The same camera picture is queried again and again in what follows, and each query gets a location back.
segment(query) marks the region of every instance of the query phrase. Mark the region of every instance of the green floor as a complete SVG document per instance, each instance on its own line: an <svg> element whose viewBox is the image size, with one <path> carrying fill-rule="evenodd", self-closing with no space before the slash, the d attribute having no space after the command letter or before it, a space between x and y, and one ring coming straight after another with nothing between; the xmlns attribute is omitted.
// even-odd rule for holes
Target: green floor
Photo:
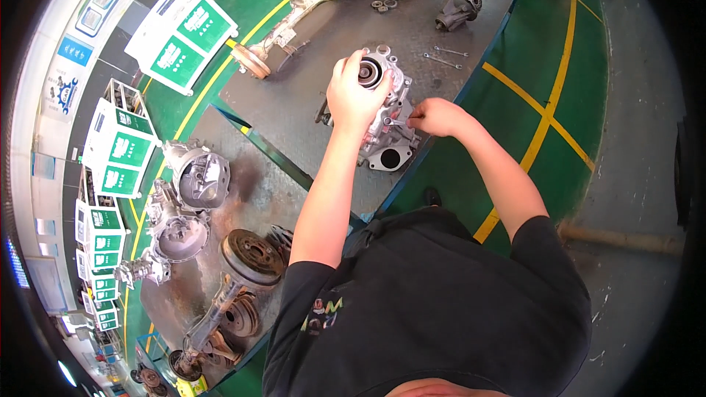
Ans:
<svg viewBox="0 0 706 397"><path fill-rule="evenodd" d="M238 41L247 37L282 1L216 0L238 22ZM555 86L560 60L562 56L567 56L565 50L571 2L518 0L503 38L487 60L542 107L546 106ZM582 4L577 3L575 7L573 44L568 53L566 79L563 80L553 117L595 162L605 113L608 77L606 36L605 27L599 20L602 15L599 0L580 2ZM248 43L262 39L288 11L289 5L284 4L250 34ZM236 72L234 63L227 62L228 52L229 49L223 48L216 55L194 86L192 97L184 97L154 81L149 84L145 93L146 106L160 138L188 138L208 104L224 104L217 94ZM542 115L488 72L479 70L473 80L470 92L460 102L461 106L520 161L532 142ZM146 85L147 78L144 78L139 88L145 89ZM541 191L549 213L555 221L559 221L578 207L592 172L554 127L549 128L538 147L539 151L529 167L529 175ZM162 178L170 177L167 169L160 173L162 163L162 154L155 153L143 181L144 194L149 192L152 180L158 174ZM479 229L493 207L470 157L454 139L436 140L388 212L397 213L421 206L421 192L428 185L437 187L445 207L454 211L472 232ZM126 224L133 230L126 247L127 256L133 259L139 257L150 243L150 237L139 226L144 218L145 198L143 196L133 203L134 215L131 204L120 200ZM502 254L509 252L507 234L501 223L489 233L485 245ZM134 361L135 338L150 331L150 320L140 305L139 294L138 286L129 293L123 291L121 297L125 316L121 332L127 341L129 362ZM259 395L264 355L264 350L261 350L245 369L219 386L221 394Z"/></svg>

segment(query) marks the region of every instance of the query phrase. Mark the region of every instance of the workbench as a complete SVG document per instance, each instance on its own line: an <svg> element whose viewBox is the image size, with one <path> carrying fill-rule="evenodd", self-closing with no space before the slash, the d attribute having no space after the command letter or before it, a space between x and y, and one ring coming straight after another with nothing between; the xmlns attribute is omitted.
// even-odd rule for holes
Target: workbench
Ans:
<svg viewBox="0 0 706 397"><path fill-rule="evenodd" d="M210 212L207 247L195 259L173 264L172 279L164 285L148 280L142 284L140 301L168 349L181 349L185 333L206 313L223 274L232 272L219 249L220 241L231 230L245 228L264 236L271 223L294 230L306 197L302 181L315 176L331 136L330 127L313 120L325 98L335 62L356 49L374 50L385 44L398 57L397 64L405 75L413 79L409 93L413 104L428 96L458 103L469 89L472 75L499 39L516 0L483 0L479 16L451 33L435 27L442 0L400 0L396 8L384 14L371 7L372 1L323 3L297 25L297 36L290 45L310 41L279 71L285 53L275 48L267 61L272 74L265 80L235 74L220 92L221 99L252 124L251 139L255 143L260 141L255 139L263 139L266 147L256 147L213 107L199 120L191 138L201 140L227 159L232 178L225 203ZM438 53L434 46L468 52L469 56ZM424 53L460 63L463 68L457 70L426 59ZM372 171L366 165L357 168L352 200L355 214L384 210L401 190L433 141L423 132L417 133L423 135L420 146L399 171ZM287 172L275 164L285 161ZM281 282L258 295L260 330L244 341L237 340L244 343L245 355L234 368L204 362L203 374L209 386L237 371L263 346L279 310L280 293ZM228 328L221 330L227 337Z"/></svg>
<svg viewBox="0 0 706 397"><path fill-rule="evenodd" d="M206 247L194 259L172 264L172 278L163 285L142 281L140 302L170 350L181 350L184 335L210 307L223 275L234 275L221 254L222 239L237 228L245 228L261 237L269 231L270 224L294 230L306 198L302 186L213 107L206 109L191 138L228 160L231 181L223 205L209 212L210 238ZM255 305L260 327L255 335L237 338L229 333L227 324L221 325L223 336L239 346L244 355L235 368L226 365L219 356L204 362L203 375L209 386L245 365L264 344L266 338L263 337L269 333L279 312L281 287L280 281L273 289L257 293Z"/></svg>
<svg viewBox="0 0 706 397"><path fill-rule="evenodd" d="M300 48L281 67L285 52L277 46L267 64L272 74L264 80L235 74L220 92L221 99L277 150L313 178L318 171L332 129L314 123L325 98L333 65L354 50L375 50L385 44L397 65L413 79L413 104L437 96L459 103L502 33L516 0L483 0L481 12L453 32L438 31L435 18L442 0L399 0L383 14L374 0L333 0L320 4L305 17L289 42ZM434 46L468 52L468 57L438 53ZM463 65L461 70L423 57L424 53ZM356 215L381 212L401 190L431 147L423 132L415 155L398 171L373 171L367 163L356 170L351 210Z"/></svg>

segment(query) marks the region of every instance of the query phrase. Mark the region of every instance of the combination wrench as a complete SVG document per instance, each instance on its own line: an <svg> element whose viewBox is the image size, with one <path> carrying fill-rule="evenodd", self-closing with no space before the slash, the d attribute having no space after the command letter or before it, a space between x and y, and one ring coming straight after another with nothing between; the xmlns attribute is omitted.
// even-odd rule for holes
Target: combination wrench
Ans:
<svg viewBox="0 0 706 397"><path fill-rule="evenodd" d="M436 60L436 61L439 62L439 63L443 63L444 65L448 65L448 66L454 67L454 68L456 68L456 69L458 69L458 70L463 69L463 66L462 66L462 65L454 65L453 63L447 62L446 60L442 60L441 58L432 57L432 56L430 56L428 53L424 53L424 57L430 58L430 59L432 59L432 60Z"/></svg>
<svg viewBox="0 0 706 397"><path fill-rule="evenodd" d="M460 53L458 51L454 51L453 49L443 49L443 48L439 48L438 46L434 46L434 50L442 51L445 53L458 54L459 56L468 57L468 53Z"/></svg>
<svg viewBox="0 0 706 397"><path fill-rule="evenodd" d="M407 126L406 121L400 121L399 119L394 119L390 117L383 118L384 126Z"/></svg>

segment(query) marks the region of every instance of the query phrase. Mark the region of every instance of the shoe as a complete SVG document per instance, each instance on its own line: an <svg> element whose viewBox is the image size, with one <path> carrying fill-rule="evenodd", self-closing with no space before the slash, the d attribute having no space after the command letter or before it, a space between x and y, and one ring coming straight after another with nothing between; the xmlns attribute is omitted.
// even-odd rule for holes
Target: shoe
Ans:
<svg viewBox="0 0 706 397"><path fill-rule="evenodd" d="M439 195L439 192L433 187L427 187L424 189L424 203L427 206L441 207L441 196Z"/></svg>

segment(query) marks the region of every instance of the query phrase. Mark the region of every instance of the hand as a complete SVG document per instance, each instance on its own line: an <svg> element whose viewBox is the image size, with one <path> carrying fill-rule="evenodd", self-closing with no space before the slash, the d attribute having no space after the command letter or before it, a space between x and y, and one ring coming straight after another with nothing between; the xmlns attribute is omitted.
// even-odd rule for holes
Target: hand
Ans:
<svg viewBox="0 0 706 397"><path fill-rule="evenodd" d="M458 105L444 99L425 99L407 119L407 126L437 137L457 137L459 129L473 117Z"/></svg>
<svg viewBox="0 0 706 397"><path fill-rule="evenodd" d="M364 54L364 50L357 50L350 57L338 60L326 91L334 129L355 135L357 140L363 138L393 87L392 70L385 71L382 82L374 91L358 84L360 60Z"/></svg>

